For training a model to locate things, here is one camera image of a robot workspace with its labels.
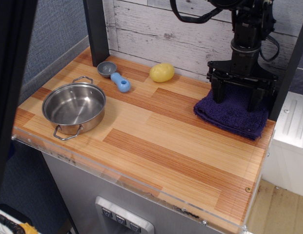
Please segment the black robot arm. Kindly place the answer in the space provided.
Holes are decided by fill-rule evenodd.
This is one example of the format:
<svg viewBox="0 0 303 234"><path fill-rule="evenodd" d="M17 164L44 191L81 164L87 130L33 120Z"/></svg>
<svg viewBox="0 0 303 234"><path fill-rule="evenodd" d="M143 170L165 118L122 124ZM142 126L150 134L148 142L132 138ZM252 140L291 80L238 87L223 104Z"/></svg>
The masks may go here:
<svg viewBox="0 0 303 234"><path fill-rule="evenodd" d="M232 14L234 38L231 41L231 60L209 61L207 77L211 82L212 97L221 103L227 84L246 87L252 91L248 111L252 112L263 97L272 95L277 75L262 68L259 57L263 56L262 41L279 43L269 34L274 31L271 0L213 0L220 9L229 9Z"/></svg>

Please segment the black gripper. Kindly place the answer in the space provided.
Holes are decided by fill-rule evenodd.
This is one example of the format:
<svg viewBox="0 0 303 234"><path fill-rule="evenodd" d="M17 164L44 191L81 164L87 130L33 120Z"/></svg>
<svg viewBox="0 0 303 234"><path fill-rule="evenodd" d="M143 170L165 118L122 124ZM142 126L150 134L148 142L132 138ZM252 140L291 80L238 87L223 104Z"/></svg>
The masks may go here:
<svg viewBox="0 0 303 234"><path fill-rule="evenodd" d="M221 103L225 96L226 84L251 88L248 112L253 112L260 104L263 93L273 94L277 75L263 69L258 64L261 48L232 49L230 60L209 61L208 79L211 82L213 100Z"/></svg>

